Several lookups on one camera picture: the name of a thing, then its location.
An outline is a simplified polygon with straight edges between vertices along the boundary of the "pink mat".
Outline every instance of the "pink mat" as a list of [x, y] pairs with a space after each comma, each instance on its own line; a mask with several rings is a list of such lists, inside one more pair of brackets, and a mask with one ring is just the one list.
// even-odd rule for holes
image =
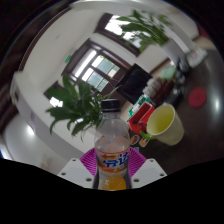
[[[97, 160], [95, 155], [95, 148], [90, 149], [80, 159], [82, 164], [95, 176], [97, 171]], [[128, 174], [130, 178], [139, 170], [139, 168], [146, 161], [146, 158], [133, 148], [130, 148], [130, 157], [128, 161]]]

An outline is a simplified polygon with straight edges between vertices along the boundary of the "red object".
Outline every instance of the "red object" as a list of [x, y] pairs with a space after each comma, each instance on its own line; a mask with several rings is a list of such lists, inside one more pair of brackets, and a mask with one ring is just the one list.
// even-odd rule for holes
[[195, 88], [189, 94], [188, 102], [190, 106], [198, 108], [201, 107], [207, 99], [205, 90], [201, 87]]
[[143, 103], [139, 110], [134, 114], [134, 116], [128, 121], [129, 127], [131, 131], [135, 132], [136, 134], [140, 134], [140, 130], [138, 129], [138, 123], [141, 121], [147, 124], [148, 119], [152, 112], [155, 110], [151, 103]]

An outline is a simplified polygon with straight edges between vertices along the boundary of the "bottle cap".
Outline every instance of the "bottle cap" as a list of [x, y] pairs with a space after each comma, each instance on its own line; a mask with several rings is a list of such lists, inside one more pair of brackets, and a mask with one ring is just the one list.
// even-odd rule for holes
[[121, 110], [120, 100], [107, 99], [101, 102], [102, 112], [119, 112]]

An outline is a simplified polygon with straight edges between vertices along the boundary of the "wall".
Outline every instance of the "wall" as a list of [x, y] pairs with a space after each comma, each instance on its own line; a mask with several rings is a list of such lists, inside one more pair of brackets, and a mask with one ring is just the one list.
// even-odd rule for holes
[[25, 72], [17, 72], [13, 78], [13, 89], [18, 88], [19, 90], [19, 101], [16, 103], [19, 113], [28, 124], [31, 112], [35, 114], [34, 126], [37, 136], [57, 154], [66, 160], [73, 157], [80, 158], [94, 146], [94, 134], [87, 131], [82, 142], [80, 134], [77, 134], [77, 137], [71, 136], [71, 132], [67, 130], [67, 121], [60, 121], [51, 135], [49, 127], [54, 118], [45, 111], [52, 106], [27, 76]]
[[79, 46], [76, 42], [86, 33], [92, 33], [102, 13], [92, 10], [70, 10], [54, 22], [33, 48], [24, 71], [40, 90], [46, 89], [49, 80], [60, 77], [58, 71], [65, 67], [65, 59]]
[[56, 175], [68, 162], [30, 133], [21, 115], [15, 116], [8, 124], [3, 138], [14, 161], [34, 165]]

